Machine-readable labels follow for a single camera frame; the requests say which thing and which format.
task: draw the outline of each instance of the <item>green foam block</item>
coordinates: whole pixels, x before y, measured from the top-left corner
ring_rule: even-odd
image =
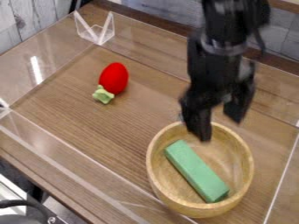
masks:
[[[165,155],[207,203],[229,196],[229,186],[183,140],[167,147]]]

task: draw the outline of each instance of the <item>bowl rim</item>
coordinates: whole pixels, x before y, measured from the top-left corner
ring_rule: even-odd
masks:
[[[174,203],[186,206],[189,208],[194,208],[194,209],[218,209],[222,207],[226,207],[234,203],[237,203],[243,196],[246,195],[247,191],[249,191],[249,187],[251,185],[253,179],[254,179],[254,171],[255,171],[255,164],[254,164],[254,157],[253,157],[253,153],[251,150],[249,148],[247,143],[245,142],[245,140],[241,138],[241,136],[235,133],[235,131],[233,131],[230,128],[227,128],[226,126],[223,126],[222,124],[213,122],[211,125],[223,129],[225,131],[227,131],[235,138],[237,140],[241,142],[241,144],[243,145],[243,149],[245,152],[247,154],[247,160],[249,160],[249,180],[246,182],[246,184],[243,185],[242,189],[234,194],[233,197],[230,197],[229,199],[225,199],[221,202],[217,203],[194,203],[194,202],[189,202],[189,204],[183,204],[179,203],[178,200],[173,197],[173,195],[170,193],[165,193],[165,191],[162,190],[162,185],[155,177],[155,173],[154,173],[154,167],[153,167],[153,152],[154,152],[154,145],[157,142],[157,139],[162,136],[162,134],[170,130],[171,128],[183,125],[183,122],[175,122],[173,124],[170,124],[169,126],[166,126],[155,135],[149,147],[147,147],[147,153],[146,153],[146,169],[147,169],[147,175],[149,178],[151,179],[151,181],[154,182],[154,186],[158,188],[159,192],[163,194],[163,196],[171,200]]]

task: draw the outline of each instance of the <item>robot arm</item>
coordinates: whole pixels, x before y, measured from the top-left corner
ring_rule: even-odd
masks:
[[[257,64],[242,59],[251,34],[266,50],[259,28],[269,23],[267,0],[203,0],[206,27],[189,38],[191,85],[182,99],[189,131],[211,140],[211,109],[225,102],[225,114],[241,123],[255,94]]]

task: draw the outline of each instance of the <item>red strawberry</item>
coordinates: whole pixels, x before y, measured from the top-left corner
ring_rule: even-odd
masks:
[[[98,84],[114,95],[122,93],[127,88],[129,72],[121,63],[113,63],[99,76]]]

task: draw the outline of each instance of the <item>wooden bowl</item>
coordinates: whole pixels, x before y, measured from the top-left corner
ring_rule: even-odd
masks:
[[[166,147],[185,140],[230,188],[229,197],[207,204],[165,156]],[[245,197],[254,178],[254,158],[247,144],[225,126],[213,124],[213,139],[202,143],[177,122],[167,126],[150,143],[146,156],[147,174],[154,192],[178,213],[193,218],[225,214]]]

